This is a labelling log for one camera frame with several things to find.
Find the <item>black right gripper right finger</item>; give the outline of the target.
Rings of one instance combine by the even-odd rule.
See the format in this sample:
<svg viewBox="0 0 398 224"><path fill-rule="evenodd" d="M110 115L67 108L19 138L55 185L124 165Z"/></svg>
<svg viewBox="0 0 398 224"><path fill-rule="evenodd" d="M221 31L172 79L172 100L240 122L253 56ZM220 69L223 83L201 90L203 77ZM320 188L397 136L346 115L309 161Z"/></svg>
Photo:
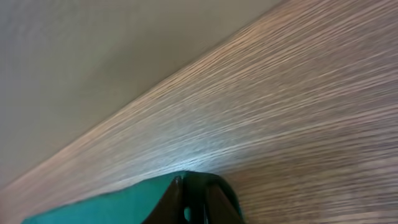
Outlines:
<svg viewBox="0 0 398 224"><path fill-rule="evenodd" d="M236 194L227 185L206 186L205 210L208 224L245 224Z"/></svg>

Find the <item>green cloth garment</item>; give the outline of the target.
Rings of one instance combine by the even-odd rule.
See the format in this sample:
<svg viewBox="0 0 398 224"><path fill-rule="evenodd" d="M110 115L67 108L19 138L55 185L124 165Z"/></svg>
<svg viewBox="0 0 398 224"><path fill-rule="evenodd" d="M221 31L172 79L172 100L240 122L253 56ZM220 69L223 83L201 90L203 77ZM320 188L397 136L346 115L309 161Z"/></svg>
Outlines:
<svg viewBox="0 0 398 224"><path fill-rule="evenodd" d="M153 211L171 181L183 182L187 223L207 223L205 188L216 183L231 187L222 177L205 172L177 171L143 180L122 190L101 194L25 218L27 223L142 223Z"/></svg>

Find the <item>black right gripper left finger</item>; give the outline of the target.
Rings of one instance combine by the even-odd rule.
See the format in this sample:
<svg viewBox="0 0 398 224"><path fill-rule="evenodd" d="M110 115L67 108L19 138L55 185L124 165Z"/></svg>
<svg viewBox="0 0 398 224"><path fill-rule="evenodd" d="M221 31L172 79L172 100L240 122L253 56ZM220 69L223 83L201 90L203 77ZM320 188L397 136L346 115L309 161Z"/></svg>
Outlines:
<svg viewBox="0 0 398 224"><path fill-rule="evenodd" d="M176 176L142 224L186 224L184 206L182 178Z"/></svg>

